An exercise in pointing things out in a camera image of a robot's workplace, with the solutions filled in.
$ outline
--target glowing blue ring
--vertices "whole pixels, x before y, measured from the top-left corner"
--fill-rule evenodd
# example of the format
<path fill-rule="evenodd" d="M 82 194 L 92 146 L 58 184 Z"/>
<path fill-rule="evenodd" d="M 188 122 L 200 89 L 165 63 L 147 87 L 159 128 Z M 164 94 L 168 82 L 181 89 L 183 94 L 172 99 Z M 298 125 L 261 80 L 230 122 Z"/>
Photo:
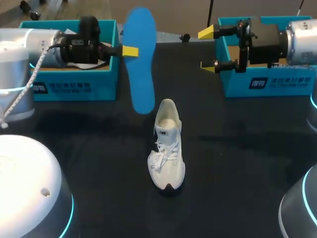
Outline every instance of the glowing blue ring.
<path fill-rule="evenodd" d="M 313 212 L 311 211 L 309 205 L 308 205 L 308 202 L 307 202 L 307 198 L 306 198 L 306 193 L 305 193 L 305 182 L 306 182 L 306 178 L 307 178 L 307 175 L 309 173 L 309 171 L 312 169 L 312 167 L 307 171 L 307 173 L 305 174 L 304 176 L 304 179 L 303 179 L 303 199 L 304 199 L 304 204 L 306 206 L 306 209 L 308 211 L 308 214 L 310 215 L 310 217 L 312 218 L 313 222 L 315 223 L 315 225 L 317 226 L 317 220 L 315 218 L 315 216 L 313 215 Z"/>
<path fill-rule="evenodd" d="M 311 102 L 312 102 L 312 105 L 317 109 L 317 105 L 313 101 L 313 94 L 311 94 Z"/>
<path fill-rule="evenodd" d="M 0 94 L 1 93 L 11 93 L 11 92 L 22 91 L 23 89 L 25 89 L 25 87 L 0 89 Z"/>
<path fill-rule="evenodd" d="M 70 213 L 70 217 L 69 217 L 67 226 L 65 227 L 63 233 L 59 236 L 59 238 L 62 238 L 65 235 L 65 233 L 67 232 L 68 227 L 70 225 L 71 219 L 73 218 L 73 212 L 74 212 L 74 198 L 73 198 L 73 194 L 71 195 L 71 202 L 72 202 L 72 204 L 71 204 L 71 213 Z"/>

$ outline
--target box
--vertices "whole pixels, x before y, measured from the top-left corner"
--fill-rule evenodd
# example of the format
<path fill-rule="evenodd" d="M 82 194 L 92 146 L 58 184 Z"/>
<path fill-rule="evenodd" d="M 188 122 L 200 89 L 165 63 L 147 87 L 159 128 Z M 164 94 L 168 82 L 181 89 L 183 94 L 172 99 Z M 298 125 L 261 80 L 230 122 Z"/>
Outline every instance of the box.
<path fill-rule="evenodd" d="M 236 24 L 249 17 L 222 17 L 219 25 Z M 310 16 L 263 16 L 264 24 L 278 24 L 285 30 L 290 21 L 307 20 Z M 221 37 L 216 40 L 216 58 L 218 61 L 239 58 L 239 39 L 236 36 Z M 313 91 L 316 72 L 299 68 L 267 68 L 265 65 L 249 65 L 245 73 L 234 70 L 220 72 L 226 97 L 295 96 L 310 95 Z"/>
<path fill-rule="evenodd" d="M 19 28 L 70 29 L 78 32 L 79 20 L 23 21 Z M 100 20 L 100 41 L 118 45 L 115 20 Z M 35 101 L 111 101 L 116 98 L 119 58 L 97 70 L 43 70 L 34 83 Z"/>

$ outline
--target gray floor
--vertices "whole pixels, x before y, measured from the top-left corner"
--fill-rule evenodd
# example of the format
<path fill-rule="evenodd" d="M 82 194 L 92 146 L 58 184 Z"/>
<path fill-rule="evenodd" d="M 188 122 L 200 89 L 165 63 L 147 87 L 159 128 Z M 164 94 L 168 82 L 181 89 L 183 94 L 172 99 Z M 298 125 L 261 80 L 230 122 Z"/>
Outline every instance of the gray floor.
<path fill-rule="evenodd" d="M 19 0 L 0 0 L 0 9 L 4 2 Z M 82 15 L 94 15 L 98 19 L 116 19 L 124 22 L 127 14 L 136 6 L 145 6 L 153 14 L 157 29 L 175 34 L 189 33 L 196 37 L 197 33 L 207 26 L 210 0 L 47 0 L 47 4 L 38 6 L 36 10 L 42 14 L 42 20 L 78 19 Z M 296 15 L 301 0 L 214 0 L 211 22 L 216 23 L 218 17 L 234 16 L 273 16 Z M 317 17 L 317 1 L 305 0 L 301 15 Z M 2 27 L 17 27 L 22 20 L 21 10 L 14 12 L 14 19 L 1 19 Z"/>

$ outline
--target black tablecloth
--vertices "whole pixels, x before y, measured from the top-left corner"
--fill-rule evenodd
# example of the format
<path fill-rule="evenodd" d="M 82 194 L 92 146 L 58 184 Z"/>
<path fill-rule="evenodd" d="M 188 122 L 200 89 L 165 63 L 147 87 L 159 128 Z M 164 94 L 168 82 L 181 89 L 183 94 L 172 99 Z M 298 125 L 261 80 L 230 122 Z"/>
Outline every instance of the black tablecloth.
<path fill-rule="evenodd" d="M 37 103 L 3 133 L 45 144 L 57 157 L 82 219 L 82 237 L 279 238 L 284 193 L 315 163 L 309 97 L 224 99 L 200 69 L 212 43 L 158 44 L 156 109 L 138 115 L 121 65 L 115 102 Z M 181 194 L 159 195 L 147 157 L 156 110 L 177 105 L 186 176 Z"/>

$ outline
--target screw hole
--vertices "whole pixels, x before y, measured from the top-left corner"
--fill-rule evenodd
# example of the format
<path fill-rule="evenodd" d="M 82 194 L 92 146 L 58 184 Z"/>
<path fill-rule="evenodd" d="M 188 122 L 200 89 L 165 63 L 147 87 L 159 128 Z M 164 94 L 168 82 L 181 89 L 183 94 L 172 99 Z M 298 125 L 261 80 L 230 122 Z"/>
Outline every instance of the screw hole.
<path fill-rule="evenodd" d="M 47 188 L 42 188 L 41 194 L 45 197 L 48 197 L 48 196 L 50 196 L 50 191 Z"/>

